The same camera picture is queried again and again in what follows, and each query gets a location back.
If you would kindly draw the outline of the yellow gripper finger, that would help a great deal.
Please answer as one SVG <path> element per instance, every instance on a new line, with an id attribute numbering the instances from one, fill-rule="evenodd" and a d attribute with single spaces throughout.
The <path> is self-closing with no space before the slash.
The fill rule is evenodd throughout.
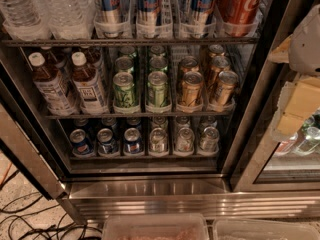
<path id="1" fill-rule="evenodd" d="M 277 48 L 275 48 L 268 55 L 268 60 L 273 63 L 288 63 L 290 44 L 291 37 L 288 36 Z"/>
<path id="2" fill-rule="evenodd" d="M 281 142 L 292 137 L 320 108 L 320 78 L 301 76 L 281 89 L 277 110 L 271 121 L 271 137 Z"/>

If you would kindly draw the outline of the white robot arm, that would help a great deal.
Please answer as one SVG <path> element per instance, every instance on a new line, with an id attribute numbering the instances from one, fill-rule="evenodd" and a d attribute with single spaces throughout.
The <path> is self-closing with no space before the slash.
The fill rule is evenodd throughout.
<path id="1" fill-rule="evenodd" d="M 287 63 L 298 74 L 282 87 L 271 121 L 271 136 L 281 142 L 293 136 L 320 108 L 320 5 L 309 11 L 268 60 Z"/>

